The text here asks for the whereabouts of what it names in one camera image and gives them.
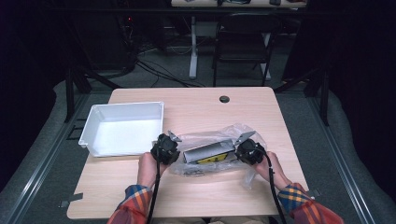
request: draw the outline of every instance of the chair backrest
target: chair backrest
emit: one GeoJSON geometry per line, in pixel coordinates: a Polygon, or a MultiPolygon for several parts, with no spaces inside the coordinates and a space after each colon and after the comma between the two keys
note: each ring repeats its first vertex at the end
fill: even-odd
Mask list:
{"type": "Polygon", "coordinates": [[[281,20],[271,14],[233,13],[222,17],[218,31],[230,33],[273,33],[281,29],[281,20]]]}

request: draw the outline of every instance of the clear plastic bag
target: clear plastic bag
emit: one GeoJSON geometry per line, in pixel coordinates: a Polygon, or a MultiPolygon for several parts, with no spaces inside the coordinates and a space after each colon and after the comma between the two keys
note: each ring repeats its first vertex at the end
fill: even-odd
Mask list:
{"type": "MultiPolygon", "coordinates": [[[[235,169],[245,169],[247,174],[245,176],[245,180],[243,180],[243,185],[247,188],[250,188],[250,182],[256,173],[249,165],[239,161],[233,152],[229,153],[224,161],[216,161],[206,164],[185,163],[182,153],[187,150],[207,146],[229,139],[231,139],[234,143],[242,133],[248,133],[252,131],[254,130],[247,125],[235,123],[234,125],[225,127],[218,131],[178,134],[177,136],[182,141],[178,143],[177,147],[177,149],[180,151],[180,156],[177,161],[175,161],[169,167],[169,170],[175,175],[199,176],[223,171],[231,171],[235,169]]],[[[259,133],[253,134],[250,136],[250,138],[266,148],[266,144],[259,133]]]]}

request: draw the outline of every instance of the human hand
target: human hand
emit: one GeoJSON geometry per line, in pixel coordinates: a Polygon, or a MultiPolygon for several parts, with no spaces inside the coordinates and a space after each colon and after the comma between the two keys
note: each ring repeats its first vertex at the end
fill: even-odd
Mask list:
{"type": "MultiPolygon", "coordinates": [[[[267,155],[270,158],[270,161],[273,166],[274,171],[274,185],[277,189],[283,189],[287,185],[291,184],[292,182],[286,177],[285,173],[283,173],[282,166],[280,165],[279,160],[277,159],[277,155],[274,152],[267,151],[267,155]]],[[[268,160],[263,158],[261,163],[256,163],[252,165],[253,168],[259,173],[262,178],[266,181],[270,181],[270,174],[269,174],[269,165],[268,160]]]]}
{"type": "MultiPolygon", "coordinates": [[[[168,168],[168,165],[160,163],[160,175],[168,168]]],[[[152,189],[157,175],[157,161],[151,153],[145,152],[139,158],[139,171],[137,173],[137,184],[152,189]]]]}

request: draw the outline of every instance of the person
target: person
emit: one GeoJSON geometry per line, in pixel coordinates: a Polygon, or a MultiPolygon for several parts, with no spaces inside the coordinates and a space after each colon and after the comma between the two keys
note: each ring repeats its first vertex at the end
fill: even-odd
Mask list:
{"type": "MultiPolygon", "coordinates": [[[[333,211],[311,199],[299,183],[293,183],[286,177],[274,152],[268,151],[267,155],[273,165],[275,187],[279,190],[277,198],[286,212],[294,219],[294,223],[344,223],[344,220],[333,211]]],[[[160,165],[160,175],[163,174],[167,167],[164,164],[160,165]]],[[[261,163],[256,163],[252,167],[265,180],[269,181],[267,160],[262,160],[261,163]]],[[[139,158],[136,185],[131,185],[125,190],[125,199],[119,204],[107,224],[146,223],[152,196],[151,189],[154,186],[156,174],[157,162],[149,152],[144,153],[139,158]]],[[[218,222],[218,219],[212,220],[214,221],[213,223],[224,223],[218,222]]]]}

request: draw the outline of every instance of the person's left hand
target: person's left hand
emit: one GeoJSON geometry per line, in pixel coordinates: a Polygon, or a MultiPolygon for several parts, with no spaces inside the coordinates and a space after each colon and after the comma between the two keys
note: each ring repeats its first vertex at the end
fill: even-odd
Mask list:
{"type": "MultiPolygon", "coordinates": [[[[168,165],[160,164],[160,175],[168,168],[168,165]]],[[[139,172],[137,173],[137,184],[152,189],[155,184],[155,176],[157,174],[157,161],[152,157],[151,153],[145,152],[139,158],[139,172]]]]}

